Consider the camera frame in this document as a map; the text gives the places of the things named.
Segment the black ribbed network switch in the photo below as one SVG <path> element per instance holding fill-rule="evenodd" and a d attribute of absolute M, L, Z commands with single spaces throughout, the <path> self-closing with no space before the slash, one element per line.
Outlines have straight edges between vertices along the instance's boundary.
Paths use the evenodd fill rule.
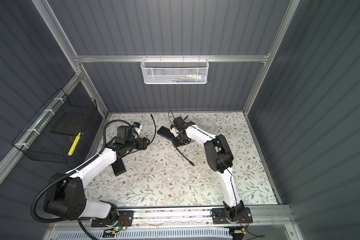
<path fill-rule="evenodd" d="M 165 139 L 168 139 L 168 140 L 172 140 L 172 138 L 174 137 L 174 135 L 172 134 L 172 132 L 170 131 L 170 129 L 164 127 L 164 126 L 161 126 L 159 128 L 159 130 L 157 131 L 157 134 L 159 136 L 162 136 L 163 138 Z"/>

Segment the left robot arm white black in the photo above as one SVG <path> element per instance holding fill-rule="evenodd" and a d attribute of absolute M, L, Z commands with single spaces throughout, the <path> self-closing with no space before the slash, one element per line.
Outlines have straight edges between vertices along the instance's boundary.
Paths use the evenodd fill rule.
<path fill-rule="evenodd" d="M 120 120 L 115 137 L 107 141 L 103 129 L 103 146 L 90 159 L 65 174 L 55 174 L 31 204 L 31 217 L 40 223 L 82 221 L 91 218 L 115 224 L 119 220 L 117 206 L 104 201 L 89 200 L 85 190 L 106 167 L 112 166 L 115 175 L 126 171 L 122 158 L 134 150 L 146 150 L 151 140 L 140 137 L 142 125 Z"/>

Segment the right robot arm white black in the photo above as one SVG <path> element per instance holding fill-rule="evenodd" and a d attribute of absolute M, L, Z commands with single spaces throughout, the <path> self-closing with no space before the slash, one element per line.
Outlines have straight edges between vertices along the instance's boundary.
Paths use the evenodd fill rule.
<path fill-rule="evenodd" d="M 173 120 L 170 132 L 176 148 L 190 143 L 191 140 L 204 147 L 207 163 L 211 170 L 217 173 L 222 186 L 226 218 L 230 222 L 238 221 L 245 205 L 239 197 L 235 183 L 234 156 L 226 138 L 223 135 L 210 134 L 194 122 L 186 122 L 182 117 Z"/>

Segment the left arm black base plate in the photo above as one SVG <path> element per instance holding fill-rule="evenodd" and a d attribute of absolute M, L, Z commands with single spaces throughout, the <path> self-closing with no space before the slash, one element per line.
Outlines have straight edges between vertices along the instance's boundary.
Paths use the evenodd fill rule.
<path fill-rule="evenodd" d="M 92 220 L 92 228 L 102 227 L 130 227 L 134 219 L 134 211 L 116 211 L 105 219 L 95 218 Z"/>

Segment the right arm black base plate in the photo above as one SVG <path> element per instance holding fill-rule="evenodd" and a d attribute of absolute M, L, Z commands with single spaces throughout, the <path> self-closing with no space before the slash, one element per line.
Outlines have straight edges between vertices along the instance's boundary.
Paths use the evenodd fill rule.
<path fill-rule="evenodd" d="M 232 213 L 228 213 L 225 208 L 213 208 L 210 210 L 210 215 L 215 225 L 221 224 L 251 224 L 253 223 L 253 217 L 250 209 L 244 207 L 243 210 L 233 210 Z"/>

